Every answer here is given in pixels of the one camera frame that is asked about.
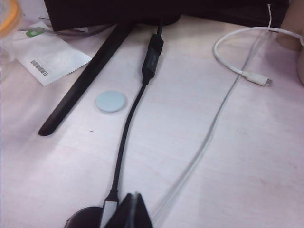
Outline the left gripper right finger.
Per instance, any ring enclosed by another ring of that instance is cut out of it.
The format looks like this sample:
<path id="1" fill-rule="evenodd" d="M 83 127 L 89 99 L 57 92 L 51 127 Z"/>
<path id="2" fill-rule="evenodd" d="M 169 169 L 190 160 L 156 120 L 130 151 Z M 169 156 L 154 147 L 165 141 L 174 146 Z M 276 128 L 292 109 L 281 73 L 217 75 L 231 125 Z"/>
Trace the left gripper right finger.
<path id="1" fill-rule="evenodd" d="M 135 195 L 133 228 L 151 228 L 152 222 L 140 193 Z"/>

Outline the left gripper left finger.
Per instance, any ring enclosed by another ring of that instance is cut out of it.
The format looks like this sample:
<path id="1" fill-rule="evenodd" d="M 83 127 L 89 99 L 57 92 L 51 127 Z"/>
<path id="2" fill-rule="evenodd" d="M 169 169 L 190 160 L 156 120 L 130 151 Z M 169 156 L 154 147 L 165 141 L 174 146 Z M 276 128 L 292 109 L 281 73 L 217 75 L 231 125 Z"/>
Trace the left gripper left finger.
<path id="1" fill-rule="evenodd" d="M 134 228 L 135 227 L 136 195 L 128 193 L 117 211 L 107 223 L 107 228 Z"/>

